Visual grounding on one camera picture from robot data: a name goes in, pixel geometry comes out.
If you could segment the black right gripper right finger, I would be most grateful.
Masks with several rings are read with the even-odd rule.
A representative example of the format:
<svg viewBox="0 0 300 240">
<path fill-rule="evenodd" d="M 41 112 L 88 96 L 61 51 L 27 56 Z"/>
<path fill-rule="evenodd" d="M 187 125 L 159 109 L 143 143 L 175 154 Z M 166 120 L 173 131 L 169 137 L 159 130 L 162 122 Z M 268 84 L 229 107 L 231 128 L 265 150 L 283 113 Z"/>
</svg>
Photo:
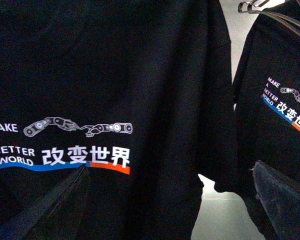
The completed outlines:
<svg viewBox="0 0 300 240">
<path fill-rule="evenodd" d="M 254 187 L 281 240 L 300 240 L 300 184 L 262 161 L 254 164 Z"/>
</svg>

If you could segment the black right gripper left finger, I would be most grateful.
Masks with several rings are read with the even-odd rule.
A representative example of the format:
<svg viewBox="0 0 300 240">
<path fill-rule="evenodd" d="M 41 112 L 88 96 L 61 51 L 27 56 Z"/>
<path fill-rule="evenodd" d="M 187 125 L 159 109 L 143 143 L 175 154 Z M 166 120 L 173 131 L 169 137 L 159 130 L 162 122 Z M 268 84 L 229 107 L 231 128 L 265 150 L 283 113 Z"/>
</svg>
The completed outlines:
<svg viewBox="0 0 300 240">
<path fill-rule="evenodd" d="M 0 227 L 0 240 L 74 240 L 90 189 L 86 166 L 54 186 L 46 195 Z"/>
</svg>

